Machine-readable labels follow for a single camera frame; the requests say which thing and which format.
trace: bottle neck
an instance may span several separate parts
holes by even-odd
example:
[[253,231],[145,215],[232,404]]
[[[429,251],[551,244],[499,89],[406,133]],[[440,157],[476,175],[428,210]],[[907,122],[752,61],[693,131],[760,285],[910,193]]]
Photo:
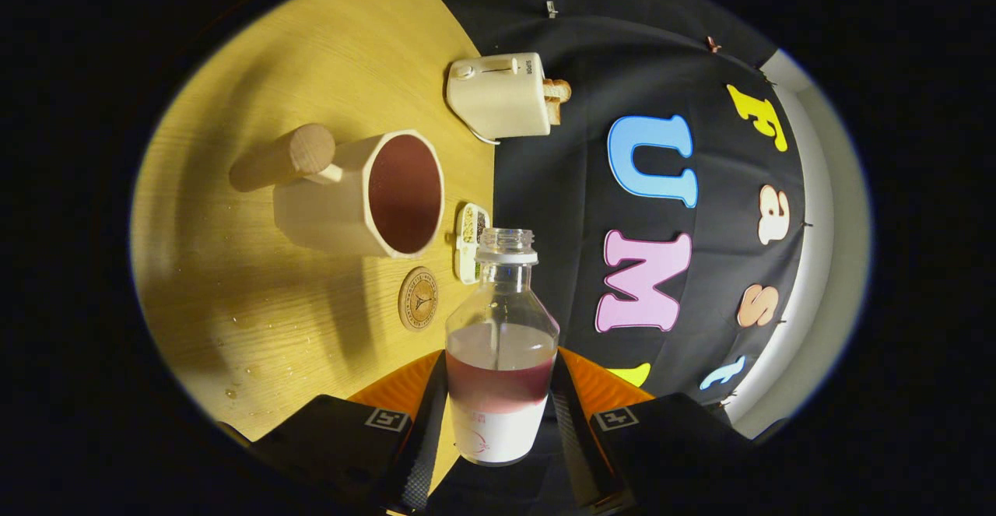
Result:
[[532,281],[533,265],[481,264],[481,285],[495,286],[503,292],[523,293],[529,290]]

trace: letter m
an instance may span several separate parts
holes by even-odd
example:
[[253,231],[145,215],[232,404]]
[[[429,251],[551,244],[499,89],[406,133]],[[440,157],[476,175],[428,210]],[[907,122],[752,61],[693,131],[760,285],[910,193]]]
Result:
[[598,301],[594,328],[607,332],[612,328],[651,327],[666,332],[675,327],[680,304],[654,286],[688,268],[690,236],[682,233],[673,242],[644,242],[627,240],[619,230],[609,231],[605,235],[605,264],[615,267],[625,260],[640,263],[605,277],[605,285],[634,300],[605,293]]

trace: foam letter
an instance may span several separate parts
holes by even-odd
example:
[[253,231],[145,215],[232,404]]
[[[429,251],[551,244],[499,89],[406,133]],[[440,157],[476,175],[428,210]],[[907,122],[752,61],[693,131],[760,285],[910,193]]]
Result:
[[751,285],[744,290],[737,310],[737,322],[741,328],[751,325],[767,325],[778,307],[778,289],[775,286]]
[[753,115],[756,118],[754,129],[765,136],[775,137],[775,148],[779,152],[785,152],[789,149],[789,143],[785,141],[785,135],[782,132],[782,124],[778,122],[778,113],[775,113],[775,106],[771,102],[767,99],[761,101],[741,93],[732,84],[726,84],[726,90],[733,98],[733,105],[736,106],[741,119],[750,119],[750,116]]
[[679,317],[679,303],[654,288],[688,268],[691,261],[691,238],[687,233],[673,242],[627,240],[619,230],[605,235],[605,264],[618,265],[623,260],[641,263],[613,272],[605,285],[627,293],[635,300],[620,300],[605,293],[598,301],[594,328],[607,332],[611,328],[651,327],[666,332]]
[[716,370],[712,370],[711,373],[703,379],[702,384],[698,384],[698,388],[709,388],[709,386],[715,384],[716,381],[719,381],[719,384],[726,384],[727,381],[730,381],[730,378],[740,374],[740,370],[744,370],[745,363],[747,363],[747,357],[740,356],[735,363],[726,364],[725,367],[718,367]]
[[770,240],[781,240],[789,233],[789,197],[784,191],[765,185],[761,188],[761,220],[757,237],[765,246]]
[[627,115],[612,123],[608,130],[608,168],[622,189],[640,197],[680,199],[694,208],[698,201],[695,172],[684,169],[680,176],[647,175],[633,164],[633,150],[638,146],[672,148],[687,158],[691,156],[691,131],[680,115],[670,119],[640,118]]
[[651,375],[651,364],[643,363],[636,368],[608,368],[608,371],[639,388],[647,381],[648,375]]

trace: round table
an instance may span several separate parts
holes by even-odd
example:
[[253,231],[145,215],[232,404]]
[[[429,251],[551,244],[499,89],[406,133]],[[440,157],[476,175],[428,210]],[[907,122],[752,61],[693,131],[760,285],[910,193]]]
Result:
[[[444,347],[472,286],[453,272],[455,214],[492,208],[494,149],[444,101],[448,63],[479,56],[441,0],[289,0],[234,35],[177,94],[135,186],[132,268],[147,325],[175,377],[214,420],[256,441],[316,395],[348,398]],[[273,191],[228,170],[305,123],[338,144],[414,128],[444,169],[446,212],[417,260],[334,258],[274,224]],[[412,332],[398,290],[437,278],[439,310]],[[458,458],[444,417],[433,488]]]

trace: round coaster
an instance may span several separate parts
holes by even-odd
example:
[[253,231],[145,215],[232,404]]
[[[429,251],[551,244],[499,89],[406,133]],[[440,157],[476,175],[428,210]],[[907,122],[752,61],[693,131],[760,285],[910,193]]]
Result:
[[424,267],[409,272],[398,293],[398,315],[402,324],[414,332],[427,328],[437,310],[439,290],[433,273]]

